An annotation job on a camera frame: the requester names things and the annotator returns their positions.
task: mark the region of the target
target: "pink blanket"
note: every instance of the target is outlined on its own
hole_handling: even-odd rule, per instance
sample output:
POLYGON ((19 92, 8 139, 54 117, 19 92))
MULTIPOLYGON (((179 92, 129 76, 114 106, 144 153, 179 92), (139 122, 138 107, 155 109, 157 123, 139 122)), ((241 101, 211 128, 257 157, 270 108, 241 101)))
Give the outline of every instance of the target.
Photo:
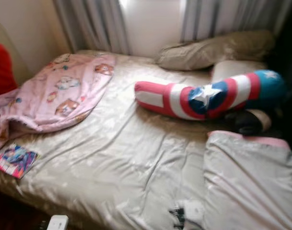
POLYGON ((46 133, 82 121, 102 98, 115 59, 64 54, 20 89, 0 95, 0 148, 25 133, 46 133))

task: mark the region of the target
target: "cartoon book cover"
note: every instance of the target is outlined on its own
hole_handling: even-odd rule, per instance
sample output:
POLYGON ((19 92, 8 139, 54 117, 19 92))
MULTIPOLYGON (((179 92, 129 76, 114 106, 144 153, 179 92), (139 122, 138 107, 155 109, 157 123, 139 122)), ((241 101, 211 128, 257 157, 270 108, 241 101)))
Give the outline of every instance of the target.
POLYGON ((0 155, 0 170, 20 179, 38 158, 37 153, 12 144, 0 155))

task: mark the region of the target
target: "white device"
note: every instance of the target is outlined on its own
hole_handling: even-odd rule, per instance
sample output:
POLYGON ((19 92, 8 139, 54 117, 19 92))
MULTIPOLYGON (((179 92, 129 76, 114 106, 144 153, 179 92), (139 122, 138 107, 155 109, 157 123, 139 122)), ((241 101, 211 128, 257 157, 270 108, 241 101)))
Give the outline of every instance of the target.
POLYGON ((66 230, 69 218, 66 215, 53 215, 47 230, 66 230))

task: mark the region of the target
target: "colorful book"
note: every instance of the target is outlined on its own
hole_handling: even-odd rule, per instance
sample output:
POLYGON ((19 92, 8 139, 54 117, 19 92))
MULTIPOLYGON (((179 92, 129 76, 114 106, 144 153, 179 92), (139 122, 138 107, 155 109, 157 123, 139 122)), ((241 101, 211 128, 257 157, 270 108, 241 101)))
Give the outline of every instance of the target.
POLYGON ((38 158, 37 153, 12 144, 0 154, 0 170, 20 179, 38 158))

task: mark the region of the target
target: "star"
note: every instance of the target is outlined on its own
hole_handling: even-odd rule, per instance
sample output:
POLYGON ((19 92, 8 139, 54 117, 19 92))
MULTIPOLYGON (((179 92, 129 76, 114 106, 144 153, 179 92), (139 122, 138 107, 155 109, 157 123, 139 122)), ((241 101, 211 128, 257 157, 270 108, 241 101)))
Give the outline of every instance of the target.
POLYGON ((193 98, 196 101, 203 102, 206 108, 209 107, 210 98, 221 92, 220 89, 213 89, 212 85, 200 87, 200 92, 193 98))
POLYGON ((266 78, 276 78, 277 77, 277 73, 274 71, 266 71, 265 75, 266 75, 266 78))

